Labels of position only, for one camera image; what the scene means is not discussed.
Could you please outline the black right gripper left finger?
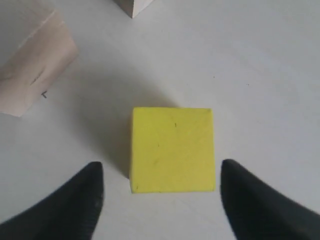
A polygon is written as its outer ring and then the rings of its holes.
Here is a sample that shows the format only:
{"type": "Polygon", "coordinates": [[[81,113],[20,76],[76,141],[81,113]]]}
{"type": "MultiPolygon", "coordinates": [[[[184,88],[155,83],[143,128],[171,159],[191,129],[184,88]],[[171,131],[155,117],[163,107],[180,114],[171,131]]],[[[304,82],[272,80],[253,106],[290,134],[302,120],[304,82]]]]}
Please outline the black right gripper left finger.
{"type": "Polygon", "coordinates": [[[94,161],[40,202],[1,223],[0,238],[90,240],[103,204],[103,166],[94,161]]]}

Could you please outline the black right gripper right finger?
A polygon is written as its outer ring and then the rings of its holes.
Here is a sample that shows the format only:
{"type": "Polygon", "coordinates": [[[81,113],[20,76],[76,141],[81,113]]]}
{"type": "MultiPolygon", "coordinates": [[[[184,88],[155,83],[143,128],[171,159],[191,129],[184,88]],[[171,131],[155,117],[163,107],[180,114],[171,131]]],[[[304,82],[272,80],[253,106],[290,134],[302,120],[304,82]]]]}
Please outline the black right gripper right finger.
{"type": "Polygon", "coordinates": [[[318,240],[320,216],[233,159],[221,164],[221,201],[238,240],[318,240]]]}

